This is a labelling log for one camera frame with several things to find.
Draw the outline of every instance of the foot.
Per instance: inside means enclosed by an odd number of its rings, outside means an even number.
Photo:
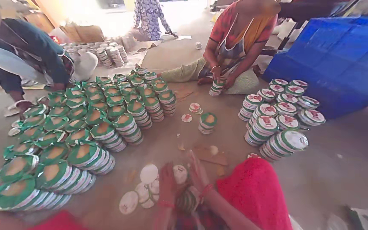
[[[201,78],[201,79],[198,80],[197,84],[199,86],[205,85],[205,84],[212,84],[213,81],[214,81],[214,79],[212,79],[212,78],[203,77],[203,78]]]

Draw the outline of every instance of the woman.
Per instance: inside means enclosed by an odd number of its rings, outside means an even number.
[[[161,76],[167,82],[226,81],[228,94],[250,94],[258,85],[252,64],[276,25],[280,6],[273,0],[239,0],[218,17],[202,58]]]
[[[192,184],[204,197],[204,204],[190,216],[175,220],[177,184],[172,163],[160,172],[160,198],[152,228],[171,229],[233,229],[292,230],[282,189],[276,172],[264,159],[248,158],[232,175],[218,180],[217,191],[209,183],[200,161],[190,151]]]

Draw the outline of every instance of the worker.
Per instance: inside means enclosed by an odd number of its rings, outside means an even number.
[[[0,85],[21,112],[32,106],[24,101],[21,77],[61,91],[73,72],[74,61],[48,34],[23,20],[1,19],[0,13]]]
[[[182,189],[174,178],[172,163],[166,164],[160,171],[160,197],[152,229],[292,230],[276,172],[266,160],[250,155],[232,175],[218,180],[215,190],[200,160],[189,152],[191,183],[204,200],[191,215],[175,206]]]
[[[202,58],[158,74],[167,82],[225,81],[227,94],[251,94],[258,86],[252,64],[276,25],[279,3],[239,0],[218,17]]]
[[[166,29],[166,34],[171,34],[178,38],[168,26],[164,18],[159,0],[136,0],[134,9],[134,28],[132,34],[138,41],[157,41],[161,40],[161,31],[158,19]]]

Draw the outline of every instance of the leg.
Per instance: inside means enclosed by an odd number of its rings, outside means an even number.
[[[187,81],[196,81],[198,74],[206,64],[206,60],[204,57],[188,64],[182,65],[173,70],[164,71],[158,76],[161,76],[167,82],[187,82]]]
[[[248,158],[232,175],[217,180],[218,192],[261,229],[292,230],[282,188],[272,166]]]
[[[234,85],[229,88],[226,94],[251,94],[259,85],[259,80],[256,74],[253,72],[253,68],[243,72],[235,80]]]

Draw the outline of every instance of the bangle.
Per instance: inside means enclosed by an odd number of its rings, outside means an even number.
[[[214,66],[214,67],[212,67],[212,68],[211,68],[211,71],[212,71],[215,67],[219,67],[219,68],[221,68],[221,66],[216,65],[216,66]]]
[[[200,198],[202,198],[207,192],[209,192],[212,189],[212,187],[213,187],[212,184],[208,184],[207,186],[205,186],[205,188],[202,190],[200,194]]]
[[[172,203],[170,203],[168,201],[164,201],[164,200],[157,202],[157,204],[159,206],[172,207],[173,209],[175,208],[175,205],[173,205]]]

